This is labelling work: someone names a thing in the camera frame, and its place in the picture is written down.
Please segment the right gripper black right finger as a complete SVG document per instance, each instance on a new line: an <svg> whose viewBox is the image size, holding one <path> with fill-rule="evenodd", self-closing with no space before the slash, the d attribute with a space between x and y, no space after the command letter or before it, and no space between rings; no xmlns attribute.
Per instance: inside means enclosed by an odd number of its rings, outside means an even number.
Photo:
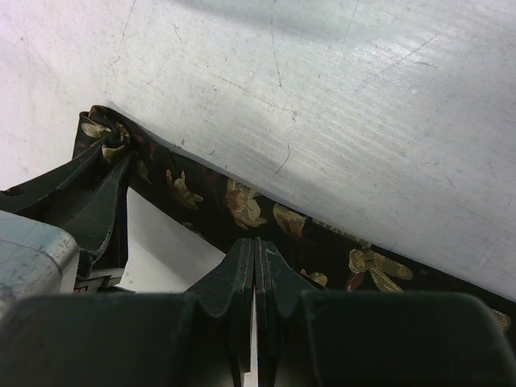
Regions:
<svg viewBox="0 0 516 387"><path fill-rule="evenodd" d="M255 266L262 386L504 383L504 335L476 298L318 290L269 242Z"/></svg>

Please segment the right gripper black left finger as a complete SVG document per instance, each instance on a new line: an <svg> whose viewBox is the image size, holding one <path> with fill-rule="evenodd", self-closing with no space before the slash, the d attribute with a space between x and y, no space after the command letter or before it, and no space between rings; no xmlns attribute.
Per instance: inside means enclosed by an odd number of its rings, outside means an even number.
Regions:
<svg viewBox="0 0 516 387"><path fill-rule="evenodd" d="M1 321L4 386L240 386L250 368L253 242L183 293L38 296Z"/></svg>

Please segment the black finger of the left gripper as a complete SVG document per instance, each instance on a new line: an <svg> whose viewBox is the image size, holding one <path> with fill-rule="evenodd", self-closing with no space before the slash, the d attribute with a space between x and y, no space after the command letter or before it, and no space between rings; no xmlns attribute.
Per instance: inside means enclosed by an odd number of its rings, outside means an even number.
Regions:
<svg viewBox="0 0 516 387"><path fill-rule="evenodd" d="M77 276L113 273L128 259L127 188L132 154L126 154L61 226L79 249Z"/></svg>
<svg viewBox="0 0 516 387"><path fill-rule="evenodd" d="M101 161L104 140L70 162L1 192L1 210L11 214L63 214L109 193Z"/></svg>

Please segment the black gold patterned tie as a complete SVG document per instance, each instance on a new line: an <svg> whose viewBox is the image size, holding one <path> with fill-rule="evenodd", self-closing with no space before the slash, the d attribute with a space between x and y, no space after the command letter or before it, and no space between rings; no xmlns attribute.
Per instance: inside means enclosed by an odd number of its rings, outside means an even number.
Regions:
<svg viewBox="0 0 516 387"><path fill-rule="evenodd" d="M482 300L508 338L515 337L514 302L275 202L171 151L115 110L93 106L80 113L74 154L95 143L102 144L108 164L132 152L131 188L222 252L237 239L260 238L326 289L466 293Z"/></svg>

